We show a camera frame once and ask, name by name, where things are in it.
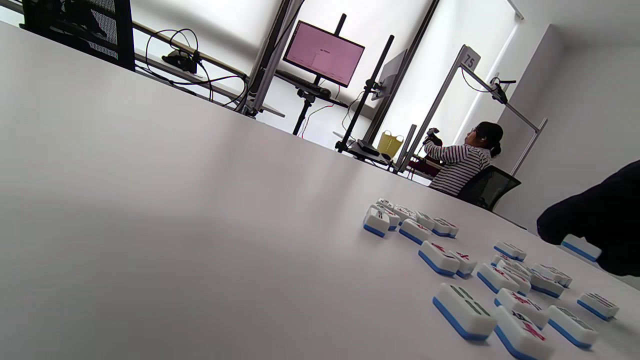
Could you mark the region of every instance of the white table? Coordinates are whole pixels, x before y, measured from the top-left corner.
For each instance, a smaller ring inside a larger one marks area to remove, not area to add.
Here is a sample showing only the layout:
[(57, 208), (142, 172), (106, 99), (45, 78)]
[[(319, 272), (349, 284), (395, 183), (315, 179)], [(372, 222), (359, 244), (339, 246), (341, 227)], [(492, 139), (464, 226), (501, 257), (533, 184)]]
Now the white table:
[[(639, 292), (489, 212), (20, 29), (0, 36), (3, 359), (512, 359), (431, 304), (449, 281), (490, 308), (484, 284), (362, 229), (380, 196), (458, 224), (452, 244), (481, 261), (508, 240), (574, 276), (558, 303), (601, 338), (584, 352), (547, 327), (554, 359), (640, 354)], [(578, 307), (586, 290), (619, 319)]]

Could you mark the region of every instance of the black office chair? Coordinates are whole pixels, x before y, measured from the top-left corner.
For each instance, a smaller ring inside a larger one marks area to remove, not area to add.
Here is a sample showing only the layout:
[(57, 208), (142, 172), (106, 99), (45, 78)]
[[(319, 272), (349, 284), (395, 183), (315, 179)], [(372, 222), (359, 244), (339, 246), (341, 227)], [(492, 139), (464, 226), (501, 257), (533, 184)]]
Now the black office chair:
[(131, 71), (129, 0), (23, 0), (22, 28)]
[(493, 211), (498, 200), (520, 184), (522, 183), (513, 176), (497, 167), (489, 166), (469, 180), (460, 190), (458, 198)]

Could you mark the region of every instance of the monitor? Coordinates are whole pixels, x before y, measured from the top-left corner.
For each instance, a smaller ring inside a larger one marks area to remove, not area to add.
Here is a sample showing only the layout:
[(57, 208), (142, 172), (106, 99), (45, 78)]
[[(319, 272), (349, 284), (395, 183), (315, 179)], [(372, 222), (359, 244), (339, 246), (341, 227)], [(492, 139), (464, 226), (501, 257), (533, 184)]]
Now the monitor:
[(371, 100), (375, 101), (391, 96), (391, 91), (393, 91), (393, 87), (396, 85), (396, 81), (398, 80), (398, 75), (400, 74), (400, 68), (404, 62), (406, 52), (407, 49), (403, 50), (382, 68), (382, 75), (380, 75), (379, 83), (380, 88), (378, 91), (373, 93)]
[(364, 53), (364, 46), (299, 21), (284, 61), (348, 87)]

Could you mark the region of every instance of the metal pole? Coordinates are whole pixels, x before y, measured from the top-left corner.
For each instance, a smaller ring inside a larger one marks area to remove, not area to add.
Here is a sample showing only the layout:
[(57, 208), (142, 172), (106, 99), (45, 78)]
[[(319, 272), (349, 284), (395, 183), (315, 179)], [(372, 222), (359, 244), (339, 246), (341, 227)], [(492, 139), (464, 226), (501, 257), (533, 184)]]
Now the metal pole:
[[(335, 32), (333, 32), (335, 36), (340, 35), (340, 32), (342, 31), (342, 27), (344, 26), (345, 20), (347, 20), (347, 14), (343, 13), (342, 16), (340, 17), (340, 21), (338, 21), (338, 26), (335, 28)], [(314, 81), (314, 84), (315, 85), (320, 84), (321, 79), (322, 77), (316, 76), (316, 80)], [(305, 121), (307, 117), (307, 111), (311, 107), (312, 103), (313, 103), (312, 101), (309, 101), (309, 99), (305, 98), (305, 105), (302, 107), (302, 111), (300, 112), (300, 115), (298, 115), (298, 122), (296, 123), (296, 126), (293, 128), (293, 135), (296, 135), (296, 136), (298, 135), (298, 132), (302, 127), (302, 123)]]
[(351, 137), (351, 132), (353, 131), (353, 127), (356, 125), (356, 121), (358, 120), (358, 117), (360, 116), (360, 113), (362, 112), (362, 108), (364, 107), (364, 103), (367, 102), (367, 98), (369, 96), (369, 94), (371, 93), (371, 89), (373, 87), (373, 84), (375, 83), (376, 79), (378, 78), (378, 73), (380, 72), (380, 69), (382, 69), (382, 65), (385, 62), (385, 58), (387, 58), (387, 54), (389, 53), (389, 49), (391, 48), (391, 44), (393, 44), (394, 39), (396, 37), (393, 35), (389, 35), (389, 39), (387, 40), (387, 44), (385, 45), (385, 49), (382, 50), (382, 55), (380, 56), (380, 59), (378, 60), (378, 64), (376, 65), (376, 68), (373, 70), (373, 74), (371, 75), (371, 79), (367, 80), (367, 83), (364, 87), (364, 94), (362, 94), (362, 100), (360, 100), (360, 104), (358, 104), (358, 108), (356, 109), (356, 112), (353, 114), (353, 118), (351, 119), (351, 122), (349, 123), (349, 127), (347, 128), (347, 132), (344, 133), (344, 138), (342, 139), (341, 142), (338, 142), (336, 144), (336, 149), (338, 149), (338, 152), (342, 152), (347, 150), (347, 142), (349, 141), (349, 137)]
[(271, 86), (271, 82), (273, 81), (273, 76), (276, 72), (276, 68), (278, 67), (278, 64), (280, 64), (282, 53), (284, 53), (284, 49), (287, 46), (287, 39), (293, 31), (293, 28), (295, 28), (295, 25), (292, 22), (296, 20), (296, 17), (298, 16), (298, 10), (302, 6), (302, 3), (302, 0), (292, 0), (289, 4), (287, 16), (285, 17), (285, 21), (282, 23), (282, 30), (278, 31), (278, 33), (280, 33), (280, 36), (278, 37), (280, 39), (280, 43), (278, 44), (278, 47), (273, 49), (273, 52), (271, 53), (269, 63), (267, 64), (267, 67), (264, 70), (264, 75), (260, 80), (260, 87), (258, 88), (258, 91), (256, 92), (251, 105), (247, 105), (253, 109), (260, 109), (262, 107), (262, 103), (264, 103), (264, 98), (267, 96), (267, 92), (269, 91), (269, 87)]
[(371, 120), (371, 125), (369, 125), (367, 132), (362, 138), (364, 142), (373, 144), (373, 141), (375, 140), (376, 135), (378, 135), (378, 131), (380, 131), (382, 122), (385, 120), (385, 117), (387, 116), (389, 109), (391, 109), (391, 104), (396, 98), (396, 94), (400, 89), (400, 84), (402, 83), (404, 77), (406, 76), (406, 73), (409, 69), (409, 65), (411, 65), (413, 58), (415, 57), (415, 53), (417, 53), (418, 51), (418, 47), (420, 46), (420, 43), (422, 42), (422, 38), (424, 37), (424, 34), (427, 31), (427, 27), (429, 26), (429, 24), (431, 24), (431, 19), (433, 18), (433, 14), (436, 11), (436, 7), (438, 6), (438, 3), (440, 3), (440, 0), (431, 1), (431, 4), (427, 9), (427, 12), (422, 20), (422, 23), (420, 24), (420, 27), (418, 28), (418, 31), (416, 32), (413, 38), (413, 41), (411, 42), (411, 46), (407, 50), (406, 56), (404, 57), (404, 61), (400, 66), (400, 71), (398, 72), (396, 83), (391, 88), (391, 96), (382, 99), (382, 102), (378, 106), (378, 110), (376, 111), (376, 114), (373, 116), (373, 119)]
[(407, 148), (409, 148), (409, 144), (413, 140), (413, 134), (415, 134), (415, 130), (417, 128), (418, 128), (418, 125), (411, 124), (411, 127), (409, 128), (409, 133), (406, 135), (406, 138), (404, 139), (404, 144), (402, 145), (402, 150), (400, 150), (400, 155), (398, 156), (398, 161), (396, 162), (396, 165), (399, 165), (403, 162), (404, 157), (406, 156), (405, 155), (406, 150)]
[(545, 126), (547, 125), (548, 120), (549, 119), (545, 117), (544, 119), (542, 119), (540, 128), (539, 129), (536, 128), (537, 130), (536, 133), (533, 134), (533, 137), (527, 144), (527, 147), (525, 148), (524, 152), (522, 153), (522, 155), (520, 155), (520, 159), (518, 159), (518, 162), (516, 162), (516, 166), (513, 167), (513, 170), (511, 171), (511, 176), (515, 177), (518, 170), (520, 170), (522, 163), (524, 163), (525, 159), (529, 155), (529, 152), (531, 151), (531, 149), (533, 149), (533, 146), (536, 145), (536, 142), (538, 141), (538, 137), (540, 137), (540, 134), (542, 134), (542, 131), (545, 129)]
[(444, 94), (447, 92), (447, 89), (449, 88), (451, 81), (453, 81), (453, 77), (456, 75), (456, 71), (458, 71), (458, 67), (462, 63), (462, 53), (464, 48), (465, 47), (463, 46), (460, 49), (460, 52), (456, 57), (456, 61), (453, 62), (453, 66), (451, 67), (451, 70), (449, 70), (449, 73), (444, 80), (444, 84), (442, 84), (442, 87), (440, 88), (440, 92), (438, 92), (436, 99), (433, 101), (433, 105), (431, 105), (431, 109), (429, 109), (429, 113), (427, 114), (427, 117), (424, 119), (422, 126), (420, 126), (420, 130), (418, 130), (418, 135), (413, 141), (413, 144), (411, 145), (411, 148), (409, 149), (409, 152), (404, 158), (402, 164), (398, 169), (396, 169), (396, 171), (394, 171), (395, 174), (397, 174), (398, 172), (404, 172), (406, 170), (406, 167), (409, 164), (409, 160), (411, 160), (411, 156), (415, 154), (415, 151), (418, 149), (418, 145), (420, 144), (420, 139), (424, 136), (424, 133), (426, 133), (427, 128), (431, 123), (431, 119), (433, 119), (433, 116), (435, 115), (436, 110), (438, 109), (438, 106), (440, 105), (440, 103), (442, 102), (442, 99), (444, 98)]
[[(478, 77), (471, 69), (469, 69), (465, 64), (461, 64), (460, 67), (462, 70), (466, 71), (474, 80), (476, 80), (483, 88), (487, 89), (487, 91), (494, 91), (495, 89), (491, 87), (491, 85), (485, 83), (481, 78)], [(516, 108), (514, 108), (511, 104), (506, 103), (505, 106), (507, 109), (511, 110), (517, 117), (521, 118), (531, 129), (533, 129), (536, 133), (539, 131), (538, 127), (535, 126), (529, 119), (527, 119), (524, 115), (522, 115)]]

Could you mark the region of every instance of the white wall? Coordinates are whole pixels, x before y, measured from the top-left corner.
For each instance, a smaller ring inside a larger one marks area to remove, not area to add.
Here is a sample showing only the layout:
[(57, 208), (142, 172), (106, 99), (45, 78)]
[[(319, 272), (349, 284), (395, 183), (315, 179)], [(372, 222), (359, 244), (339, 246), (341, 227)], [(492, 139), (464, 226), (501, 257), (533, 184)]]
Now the white wall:
[[(527, 70), (524, 72), (518, 86), (510, 96), (510, 103), (525, 115), (536, 126), (542, 118), (537, 117), (536, 106), (554, 75), (565, 52), (564, 42), (555, 27), (549, 26), (534, 53)], [(495, 165), (511, 172), (516, 162), (525, 150), (534, 131), (511, 110), (504, 109), (498, 121), (504, 130), (502, 139), (502, 154), (496, 158)]]
[(534, 111), (549, 123), (518, 173), (523, 184), (498, 214), (535, 233), (547, 207), (638, 159), (638, 58), (640, 47), (568, 52)]
[[(506, 92), (512, 102), (518, 101), (513, 98), (515, 92), (523, 86), (522, 77), (524, 72), (531, 63), (543, 38), (549, 31), (553, 30), (550, 30), (548, 23), (539, 24), (527, 19), (518, 23), (515, 34), (493, 69), (492, 74), (499, 72), (501, 79), (518, 81), (516, 84), (511, 85)], [(478, 125), (478, 123), (482, 121), (497, 122), (500, 117), (507, 112), (509, 114), (511, 113), (499, 102), (493, 100), (488, 94), (479, 94), (472, 111), (469, 113), (461, 128), (456, 143), (462, 143), (465, 135)], [(505, 140), (508, 141), (510, 136), (512, 136), (512, 132), (510, 129), (505, 128)]]

